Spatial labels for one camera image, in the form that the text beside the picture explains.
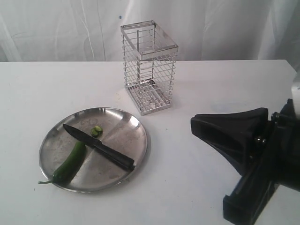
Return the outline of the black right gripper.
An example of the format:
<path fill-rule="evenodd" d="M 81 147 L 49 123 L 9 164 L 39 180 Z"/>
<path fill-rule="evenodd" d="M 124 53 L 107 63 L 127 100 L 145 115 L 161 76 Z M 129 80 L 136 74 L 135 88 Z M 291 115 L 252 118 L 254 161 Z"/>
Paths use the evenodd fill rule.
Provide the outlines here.
<path fill-rule="evenodd" d="M 232 193 L 223 198 L 223 218 L 234 225 L 255 224 L 279 184 L 300 186 L 300 120 L 293 100 L 288 99 L 280 112 L 273 113 L 270 122 L 268 115 L 268 109 L 261 107 L 197 114 L 190 120 L 192 134 L 242 176 Z"/>

